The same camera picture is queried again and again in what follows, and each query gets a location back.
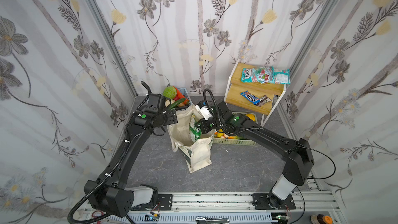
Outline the green tea snack packet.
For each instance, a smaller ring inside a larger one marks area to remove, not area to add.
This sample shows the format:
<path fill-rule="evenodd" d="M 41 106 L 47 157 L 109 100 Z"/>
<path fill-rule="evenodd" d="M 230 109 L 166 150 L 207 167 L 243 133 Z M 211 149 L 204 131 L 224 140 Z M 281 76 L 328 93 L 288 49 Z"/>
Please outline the green tea snack packet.
<path fill-rule="evenodd" d="M 194 114 L 192 114 L 190 118 L 189 131 L 192 142 L 195 143 L 198 139 L 201 138 L 202 135 L 201 122 L 199 119 L 196 118 Z"/>

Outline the cream canvas grocery bag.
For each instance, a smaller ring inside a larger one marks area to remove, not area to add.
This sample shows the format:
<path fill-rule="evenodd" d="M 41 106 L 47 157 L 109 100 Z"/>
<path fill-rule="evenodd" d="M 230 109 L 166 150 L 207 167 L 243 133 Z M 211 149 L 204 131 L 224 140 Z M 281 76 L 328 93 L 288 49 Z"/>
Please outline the cream canvas grocery bag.
<path fill-rule="evenodd" d="M 194 173 L 202 168 L 212 164 L 211 148 L 213 144 L 213 135 L 215 130 L 208 133 L 202 133 L 201 138 L 195 143 L 190 138 L 189 122 L 191 115 L 194 114 L 197 119 L 202 119 L 202 114 L 191 105 L 186 110 L 177 111 L 178 122 L 169 125 L 169 132 L 173 152 L 182 152 L 190 173 Z"/>

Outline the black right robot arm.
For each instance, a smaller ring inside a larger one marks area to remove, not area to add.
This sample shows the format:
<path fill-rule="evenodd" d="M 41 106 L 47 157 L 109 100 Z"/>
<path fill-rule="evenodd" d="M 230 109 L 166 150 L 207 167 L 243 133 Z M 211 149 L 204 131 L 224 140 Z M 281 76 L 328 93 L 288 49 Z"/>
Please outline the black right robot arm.
<path fill-rule="evenodd" d="M 311 148 L 305 139 L 294 140 L 273 132 L 251 120 L 245 114 L 234 114 L 226 102 L 216 102 L 209 89 L 203 92 L 203 99 L 194 109 L 202 115 L 195 124 L 203 133 L 221 130 L 229 136 L 239 136 L 261 145 L 273 152 L 285 166 L 283 172 L 265 197 L 270 209 L 281 209 L 288 205 L 294 190 L 299 190 L 315 165 Z"/>

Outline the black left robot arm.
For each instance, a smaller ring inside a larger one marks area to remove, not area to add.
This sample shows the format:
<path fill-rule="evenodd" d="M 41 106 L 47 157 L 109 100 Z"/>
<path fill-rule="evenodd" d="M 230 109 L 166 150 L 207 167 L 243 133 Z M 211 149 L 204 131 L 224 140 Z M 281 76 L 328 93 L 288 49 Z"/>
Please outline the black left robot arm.
<path fill-rule="evenodd" d="M 176 124 L 178 120 L 176 111 L 165 105 L 166 97 L 152 93 L 145 82 L 142 85 L 147 89 L 146 98 L 124 126 L 123 141 L 108 166 L 97 180 L 88 180 L 85 184 L 85 196 L 72 207 L 67 216 L 70 224 L 80 222 L 74 218 L 74 214 L 85 202 L 103 212 L 99 217 L 84 220 L 85 224 L 91 224 L 112 215 L 124 218 L 132 207 L 156 200 L 155 188 L 143 185 L 126 190 L 127 181 L 145 142 L 155 135 L 154 130 L 164 129 L 167 125 Z"/>

